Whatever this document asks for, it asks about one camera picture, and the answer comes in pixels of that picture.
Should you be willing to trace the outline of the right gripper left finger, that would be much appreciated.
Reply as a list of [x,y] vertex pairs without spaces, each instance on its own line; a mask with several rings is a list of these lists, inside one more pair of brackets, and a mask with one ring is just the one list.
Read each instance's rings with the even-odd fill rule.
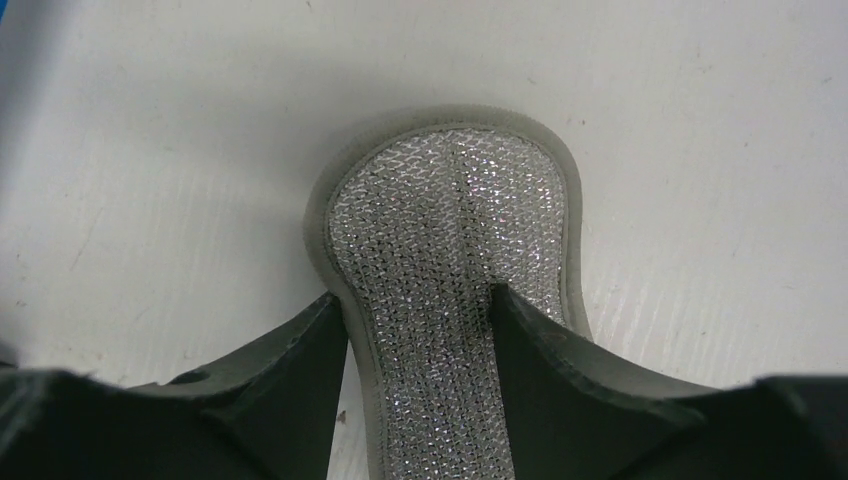
[[5,479],[323,479],[348,336],[339,301],[165,384],[1,372]]

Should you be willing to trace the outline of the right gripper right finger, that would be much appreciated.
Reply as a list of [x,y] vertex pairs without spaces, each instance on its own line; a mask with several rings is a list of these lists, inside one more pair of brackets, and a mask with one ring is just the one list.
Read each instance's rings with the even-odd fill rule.
[[489,319],[520,479],[847,475],[843,376],[692,384],[615,355],[502,284]]

